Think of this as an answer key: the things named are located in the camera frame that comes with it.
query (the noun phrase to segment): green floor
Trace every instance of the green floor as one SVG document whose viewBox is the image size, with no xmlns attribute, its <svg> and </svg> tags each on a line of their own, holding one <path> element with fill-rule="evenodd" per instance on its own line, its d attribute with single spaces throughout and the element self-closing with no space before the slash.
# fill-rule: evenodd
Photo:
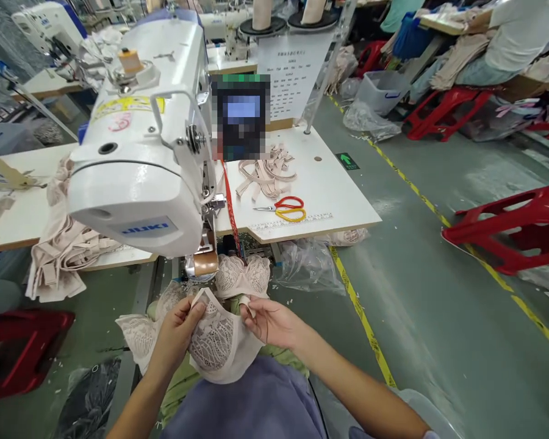
<svg viewBox="0 0 549 439">
<path fill-rule="evenodd" d="M 315 127 L 333 152 L 355 159 L 360 169 L 350 175 L 383 222 L 339 256 L 396 384 L 429 397 L 467 439 L 549 439 L 549 341 L 476 260 L 444 242 L 435 214 L 367 142 L 348 134 L 341 116 L 325 98 Z M 399 136 L 381 149 L 450 221 L 457 209 L 549 184 L 549 169 L 504 142 Z M 84 274 L 86 292 L 49 306 L 75 312 L 77 321 L 51 383 L 0 401 L 0 439 L 49 438 L 70 374 L 124 346 L 113 320 L 132 307 L 138 274 L 128 273 Z M 535 286 L 506 281 L 549 328 L 549 300 Z M 269 294 L 383 380 L 347 296 L 281 287 Z"/>
</svg>

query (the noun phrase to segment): green sign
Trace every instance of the green sign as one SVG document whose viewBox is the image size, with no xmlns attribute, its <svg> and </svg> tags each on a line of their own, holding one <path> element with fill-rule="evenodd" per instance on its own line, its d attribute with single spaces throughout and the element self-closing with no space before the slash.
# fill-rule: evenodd
<svg viewBox="0 0 549 439">
<path fill-rule="evenodd" d="M 344 169 L 346 169 L 346 171 L 354 171 L 356 169 L 360 169 L 360 167 L 347 152 L 338 152 L 335 156 L 340 161 L 340 163 L 343 164 L 343 167 Z"/>
</svg>

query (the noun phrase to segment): yellow scissors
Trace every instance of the yellow scissors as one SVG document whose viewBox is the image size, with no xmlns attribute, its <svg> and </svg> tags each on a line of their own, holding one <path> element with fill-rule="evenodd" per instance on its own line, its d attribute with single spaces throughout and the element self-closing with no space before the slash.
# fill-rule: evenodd
<svg viewBox="0 0 549 439">
<path fill-rule="evenodd" d="M 294 200 L 298 205 L 296 204 L 285 204 L 284 201 L 288 200 Z M 288 221 L 290 223 L 298 223 L 305 219 L 307 216 L 307 213 L 305 212 L 305 209 L 303 209 L 303 200 L 298 197 L 288 196 L 285 198 L 282 198 L 280 201 L 277 201 L 274 206 L 268 206 L 268 207 L 255 207 L 254 210 L 263 210 L 265 212 L 275 212 L 276 216 L 279 218 L 284 219 L 285 221 Z M 287 213 L 293 213 L 293 212 L 301 212 L 302 215 L 299 218 L 289 218 L 286 216 Z"/>
</svg>

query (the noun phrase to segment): yellow tape line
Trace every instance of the yellow tape line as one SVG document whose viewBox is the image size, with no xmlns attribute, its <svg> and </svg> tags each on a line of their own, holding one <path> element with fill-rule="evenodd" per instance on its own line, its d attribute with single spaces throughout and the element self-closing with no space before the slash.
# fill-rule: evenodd
<svg viewBox="0 0 549 439">
<path fill-rule="evenodd" d="M 352 287 L 350 278 L 348 277 L 348 273 L 346 273 L 346 269 L 343 267 L 342 260 L 337 255 L 337 250 L 335 247 L 330 247 L 329 250 L 331 252 L 331 257 L 334 259 L 335 266 L 340 272 L 343 284 L 345 285 L 346 291 L 350 296 L 350 300 L 352 300 L 352 304 L 356 309 L 356 314 L 358 314 L 358 317 L 360 318 L 360 322 L 362 323 L 362 326 L 364 326 L 364 332 L 366 332 L 366 337 L 368 338 L 370 347 L 374 351 L 374 355 L 376 356 L 376 361 L 378 362 L 378 366 L 380 366 L 380 370 L 382 372 L 382 375 L 384 376 L 384 380 L 386 381 L 386 384 L 388 384 L 389 386 L 397 388 L 397 383 L 395 383 L 395 379 L 392 377 L 392 373 L 390 373 L 389 365 L 386 362 L 384 355 L 382 354 L 380 345 L 378 344 L 378 340 L 374 336 L 374 332 L 372 332 L 370 323 L 368 323 L 368 319 L 366 318 L 366 314 L 364 313 L 364 308 L 362 308 L 362 305 L 360 305 L 360 299 L 358 298 L 356 292 L 354 291 L 354 287 Z"/>
<path fill-rule="evenodd" d="M 331 99 L 331 101 L 334 103 L 334 105 L 336 107 L 338 107 L 340 109 L 340 111 L 343 113 L 343 108 L 341 108 L 340 104 L 338 104 L 338 102 L 333 98 L 333 96 L 330 96 L 329 97 Z M 427 199 L 427 197 L 425 197 L 424 195 L 422 195 L 420 192 L 419 192 L 419 189 L 417 188 L 417 186 L 415 186 L 411 180 L 409 180 L 404 174 L 403 172 L 398 169 L 394 163 L 392 163 L 392 160 L 390 160 L 385 153 L 383 153 L 382 149 L 380 149 L 378 147 L 378 145 L 374 144 L 370 139 L 368 139 L 368 144 L 373 147 L 376 152 L 378 153 L 378 155 L 380 155 L 385 162 L 387 162 L 389 164 L 389 166 L 395 170 L 395 172 L 399 175 L 399 177 L 401 177 L 405 183 L 407 183 L 409 185 L 409 187 L 411 189 L 413 189 L 413 192 L 417 194 L 417 196 L 421 199 L 421 201 L 423 201 L 425 203 L 425 205 L 427 207 L 429 207 L 430 211 L 432 211 L 438 218 L 439 220 L 441 221 L 441 223 L 445 226 L 445 227 L 451 227 L 451 223 L 447 220 L 446 217 L 444 217 L 441 212 L 438 211 L 437 207 L 435 207 L 433 205 L 433 203 L 431 201 L 429 201 Z M 510 293 L 515 293 L 515 291 L 512 289 L 512 287 L 506 283 L 506 281 L 500 276 L 500 274 L 498 273 L 498 271 L 496 271 L 495 269 L 492 268 L 492 266 L 490 264 L 488 264 L 486 261 L 484 261 L 480 256 L 479 254 L 476 252 L 476 250 L 469 244 L 465 244 L 464 247 L 466 248 L 466 250 L 468 250 L 469 253 L 472 254 L 472 256 L 474 256 L 476 259 L 478 259 L 480 265 L 482 265 L 486 271 L 488 273 L 490 273 L 490 275 L 494 278 L 494 280 L 496 282 L 498 282 L 498 284 L 502 287 L 502 289 L 510 292 Z M 537 327 L 539 328 L 539 330 L 543 333 L 543 335 L 545 336 L 545 338 L 547 340 L 549 340 L 549 328 L 547 328 L 543 322 L 539 319 L 539 317 L 536 316 L 536 314 L 531 311 L 531 309 L 527 306 L 527 304 L 525 304 L 525 302 L 523 302 L 518 296 L 516 296 L 515 294 L 513 294 L 512 296 L 512 299 L 517 303 L 517 305 L 523 310 L 523 312 L 526 314 L 526 316 L 534 323 L 537 325 Z"/>
</svg>

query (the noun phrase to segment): cardboard box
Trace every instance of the cardboard box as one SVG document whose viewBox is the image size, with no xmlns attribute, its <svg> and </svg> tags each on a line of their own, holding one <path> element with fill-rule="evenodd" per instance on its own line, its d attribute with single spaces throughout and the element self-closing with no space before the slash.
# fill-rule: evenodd
<svg viewBox="0 0 549 439">
<path fill-rule="evenodd" d="M 509 102 L 535 98 L 544 91 L 549 90 L 549 82 L 542 82 L 522 74 L 515 76 L 502 85 L 504 90 L 498 91 L 496 94 Z"/>
</svg>

